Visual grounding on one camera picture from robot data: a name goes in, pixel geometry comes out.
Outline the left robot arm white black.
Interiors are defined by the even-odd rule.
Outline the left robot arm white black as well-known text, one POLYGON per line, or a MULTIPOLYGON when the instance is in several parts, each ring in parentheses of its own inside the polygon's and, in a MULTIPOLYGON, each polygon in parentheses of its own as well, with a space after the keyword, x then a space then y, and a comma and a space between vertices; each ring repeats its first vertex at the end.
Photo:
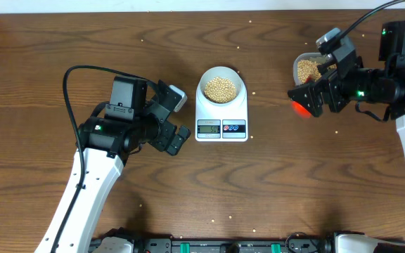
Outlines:
POLYGON ((146 143, 175 156, 191 135, 168 117, 186 94, 173 85, 116 77, 108 102, 78 129, 72 172, 37 252, 87 252, 103 206, 130 155, 146 143))

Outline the red plastic scoop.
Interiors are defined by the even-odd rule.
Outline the red plastic scoop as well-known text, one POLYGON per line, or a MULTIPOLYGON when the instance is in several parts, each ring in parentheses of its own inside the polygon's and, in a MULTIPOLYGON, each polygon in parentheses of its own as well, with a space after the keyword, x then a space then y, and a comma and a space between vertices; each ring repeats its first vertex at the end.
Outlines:
MULTIPOLYGON (((312 80, 311 77, 307 77, 301 84, 296 84, 296 86, 300 86, 302 84, 306 84, 307 82, 310 82, 312 80)), ((311 117, 311 113, 305 109, 301 104, 292 101, 291 103, 293 110, 297 115, 299 115, 301 118, 304 119, 309 119, 311 117)))

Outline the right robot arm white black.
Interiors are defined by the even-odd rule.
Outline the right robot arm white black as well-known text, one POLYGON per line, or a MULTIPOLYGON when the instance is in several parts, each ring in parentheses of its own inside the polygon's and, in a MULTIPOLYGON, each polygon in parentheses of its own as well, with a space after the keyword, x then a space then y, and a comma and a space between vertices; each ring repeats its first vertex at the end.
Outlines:
MULTIPOLYGON (((381 122, 394 120, 405 159, 405 21, 383 24, 379 59, 383 69, 365 68, 346 32, 335 28, 316 42, 326 59, 318 66, 321 78, 288 91, 289 98, 313 117, 340 112, 349 102, 387 106, 381 122)), ((351 231, 334 232, 317 247, 318 252, 405 252, 403 243, 389 242, 351 231)))

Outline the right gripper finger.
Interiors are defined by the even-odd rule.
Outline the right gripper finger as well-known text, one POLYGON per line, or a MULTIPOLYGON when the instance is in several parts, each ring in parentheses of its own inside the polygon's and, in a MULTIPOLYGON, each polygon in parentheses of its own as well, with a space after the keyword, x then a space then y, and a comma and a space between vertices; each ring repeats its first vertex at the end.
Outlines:
POLYGON ((320 117, 323 114, 323 99, 320 85, 316 82, 308 82, 288 91, 291 101, 301 104, 307 109, 312 117, 320 117))
POLYGON ((316 63, 317 70, 321 75, 325 74, 331 69, 337 68, 337 63, 335 62, 335 60, 329 58, 317 58, 316 63))

